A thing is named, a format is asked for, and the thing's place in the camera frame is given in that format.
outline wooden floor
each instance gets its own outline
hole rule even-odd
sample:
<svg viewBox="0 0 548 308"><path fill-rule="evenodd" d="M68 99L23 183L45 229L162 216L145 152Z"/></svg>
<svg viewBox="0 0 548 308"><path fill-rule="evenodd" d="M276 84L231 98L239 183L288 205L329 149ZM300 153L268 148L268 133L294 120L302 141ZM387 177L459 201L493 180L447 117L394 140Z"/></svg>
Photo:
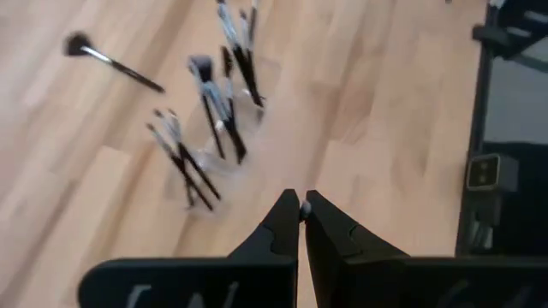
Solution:
<svg viewBox="0 0 548 308"><path fill-rule="evenodd" d="M452 255L484 13L482 0L262 0L269 107L244 165L213 176L211 216L184 210L145 123L171 107L202 146L186 61L225 43L215 1L2 0L0 307L75 307L75 284L107 258L226 255L288 187L319 189L412 255ZM76 29L167 94L63 57ZM312 307L300 254L299 305Z"/></svg>

